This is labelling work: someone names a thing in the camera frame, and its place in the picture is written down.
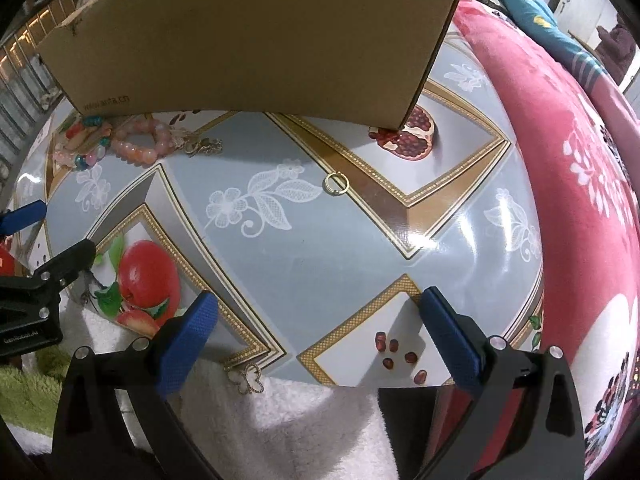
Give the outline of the gold butterfly charm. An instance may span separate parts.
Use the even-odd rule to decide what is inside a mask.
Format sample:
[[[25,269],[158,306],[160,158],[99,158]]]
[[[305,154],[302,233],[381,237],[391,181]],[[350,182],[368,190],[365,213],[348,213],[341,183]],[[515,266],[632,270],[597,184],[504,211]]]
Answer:
[[[195,134],[176,137],[176,150],[182,151],[186,156],[218,155],[222,153],[224,146],[219,139],[202,138]]]

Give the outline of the green fuzzy rug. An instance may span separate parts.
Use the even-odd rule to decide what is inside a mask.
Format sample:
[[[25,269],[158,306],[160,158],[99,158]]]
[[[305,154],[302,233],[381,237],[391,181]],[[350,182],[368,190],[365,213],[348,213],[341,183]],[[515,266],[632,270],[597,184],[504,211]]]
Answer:
[[[1,416],[5,422],[51,437],[70,356],[50,347],[1,367]]]

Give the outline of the red floral blanket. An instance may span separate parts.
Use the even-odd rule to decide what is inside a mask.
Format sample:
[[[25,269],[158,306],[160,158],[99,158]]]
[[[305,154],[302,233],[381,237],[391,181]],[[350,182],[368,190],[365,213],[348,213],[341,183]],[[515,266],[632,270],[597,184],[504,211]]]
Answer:
[[[474,0],[454,24],[497,90],[538,211],[544,346],[564,351],[582,410],[585,475],[604,465],[632,412],[639,345],[639,219],[623,169],[574,77],[543,47]]]

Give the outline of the person in dark clothes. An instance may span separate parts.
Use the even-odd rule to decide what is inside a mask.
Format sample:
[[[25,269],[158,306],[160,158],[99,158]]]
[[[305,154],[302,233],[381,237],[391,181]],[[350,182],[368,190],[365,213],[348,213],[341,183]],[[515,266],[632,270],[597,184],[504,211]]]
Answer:
[[[636,55],[636,42],[624,18],[617,13],[616,24],[611,30],[597,27],[600,44],[596,52],[608,74],[616,84],[621,84]]]

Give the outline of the brown cardboard box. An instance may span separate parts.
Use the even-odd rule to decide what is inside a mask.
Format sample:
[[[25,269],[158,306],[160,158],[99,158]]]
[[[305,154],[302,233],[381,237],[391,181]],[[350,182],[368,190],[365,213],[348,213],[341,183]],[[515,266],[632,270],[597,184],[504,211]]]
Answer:
[[[398,129],[459,0],[92,0],[40,58],[86,115],[248,110]]]

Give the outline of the teal blue pillow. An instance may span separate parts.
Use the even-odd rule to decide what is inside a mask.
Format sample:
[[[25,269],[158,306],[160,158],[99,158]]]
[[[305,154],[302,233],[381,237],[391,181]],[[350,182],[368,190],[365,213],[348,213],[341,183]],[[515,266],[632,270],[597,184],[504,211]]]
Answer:
[[[600,61],[559,28],[544,0],[500,0],[510,17],[530,38],[540,44],[556,62],[572,74],[589,93],[606,74]]]

